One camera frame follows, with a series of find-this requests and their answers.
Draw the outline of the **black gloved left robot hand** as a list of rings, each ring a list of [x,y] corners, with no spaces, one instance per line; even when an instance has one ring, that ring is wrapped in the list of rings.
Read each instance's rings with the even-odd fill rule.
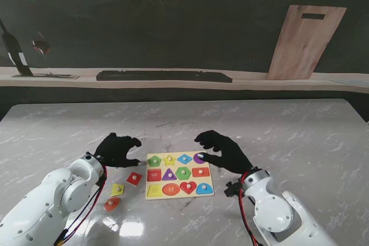
[[[102,165],[114,168],[127,168],[138,166],[141,161],[128,159],[127,154],[133,147],[141,147],[142,143],[137,138],[130,136],[119,137],[116,133],[110,133],[96,148],[94,157]]]

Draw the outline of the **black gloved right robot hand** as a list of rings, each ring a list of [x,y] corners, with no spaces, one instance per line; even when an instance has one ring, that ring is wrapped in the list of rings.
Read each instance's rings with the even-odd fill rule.
[[[209,130],[197,135],[194,141],[205,150],[212,149],[214,152],[221,152],[221,156],[204,153],[200,159],[205,162],[236,174],[244,174],[253,169],[250,160],[230,137]]]

